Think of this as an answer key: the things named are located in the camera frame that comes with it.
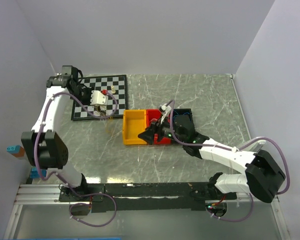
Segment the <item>red object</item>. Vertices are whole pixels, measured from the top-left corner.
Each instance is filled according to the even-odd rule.
[[[152,120],[156,121],[161,117],[161,112],[158,109],[146,109],[146,126],[149,127]],[[171,139],[164,137],[160,142],[158,142],[158,134],[154,135],[154,144],[171,144]]]

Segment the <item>gray wall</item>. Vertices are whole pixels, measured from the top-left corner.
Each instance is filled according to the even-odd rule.
[[[56,71],[235,73],[274,0],[17,0]]]
[[[291,187],[280,201],[292,238],[299,240],[300,0],[275,1],[237,71],[235,85],[252,135],[274,139],[285,153]]]
[[[15,1],[0,0],[0,238],[29,164],[6,152],[21,144],[45,98],[50,62]]]

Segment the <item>yellow bin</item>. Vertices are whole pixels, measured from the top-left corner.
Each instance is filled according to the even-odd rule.
[[[122,139],[124,145],[146,145],[147,143],[138,138],[138,134],[145,131],[147,112],[141,110],[124,110]]]

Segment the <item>checkered board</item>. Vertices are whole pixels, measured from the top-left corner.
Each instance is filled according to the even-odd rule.
[[[127,75],[116,75],[116,76],[97,76],[97,77],[84,77],[82,83],[88,88],[93,88],[94,90],[108,90],[111,93],[111,85],[114,86],[115,94],[113,96],[118,101],[118,107],[116,112],[113,115],[113,118],[122,118],[124,115],[124,110],[128,109],[128,89],[127,89]],[[109,96],[107,106],[101,107],[101,112],[104,109],[103,113],[109,115],[115,109],[115,101]],[[93,112],[94,106],[85,107]],[[99,116],[100,114],[97,111],[94,111],[94,115]],[[76,102],[73,101],[71,120],[91,120],[96,119],[88,115],[86,111]]]

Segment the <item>gray marble surface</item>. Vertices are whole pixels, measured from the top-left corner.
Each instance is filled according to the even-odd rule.
[[[176,108],[191,108],[196,130],[236,146],[249,139],[232,82],[227,75],[131,74],[130,109],[154,109],[175,99]],[[69,162],[88,183],[203,182],[228,167],[186,154],[180,145],[125,146],[122,119],[71,121],[68,102],[58,132],[69,150]],[[44,183],[59,183],[51,177]]]

